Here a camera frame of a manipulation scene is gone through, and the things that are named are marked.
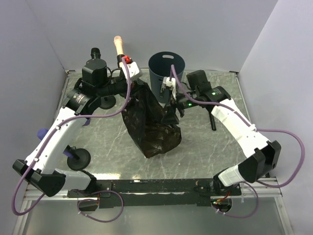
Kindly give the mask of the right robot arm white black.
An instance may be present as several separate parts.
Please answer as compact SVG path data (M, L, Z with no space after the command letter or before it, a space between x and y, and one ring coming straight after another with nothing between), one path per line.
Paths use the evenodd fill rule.
M197 70L187 75L190 91L184 94L177 92L175 78L164 77L160 94L169 90L170 96L165 105L165 115L161 122L168 125L178 125L179 117L184 116L185 109L195 106L205 108L209 113L211 127L215 127L215 119L230 132L241 147L246 159L228 167L213 177L214 191L219 195L226 194L231 186L246 181L256 182L276 167L281 151L277 141L271 142L259 133L255 125L243 116L230 94L221 86L212 87L203 70Z

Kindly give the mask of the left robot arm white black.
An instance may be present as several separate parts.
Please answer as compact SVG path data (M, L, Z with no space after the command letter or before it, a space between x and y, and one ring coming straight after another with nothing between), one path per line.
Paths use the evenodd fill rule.
M67 106L61 108L55 122L35 150L25 161L16 160L14 162L13 169L21 175L14 192L18 193L23 181L27 181L48 197L66 189L78 189L86 197L93 196L96 193L97 185L91 181L92 175L82 170L57 169L59 157L73 139L76 131L89 118L110 118L121 113L125 107L123 105L115 113L99 116L79 114L83 110L82 106L76 110Z

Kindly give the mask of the black plastic trash bag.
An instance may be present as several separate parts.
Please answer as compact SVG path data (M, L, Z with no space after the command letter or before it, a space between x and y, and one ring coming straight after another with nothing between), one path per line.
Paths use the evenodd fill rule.
M180 128L175 124L163 124L164 115L164 109L148 83L140 79L135 81L122 118L133 142L148 159L165 154L181 143Z

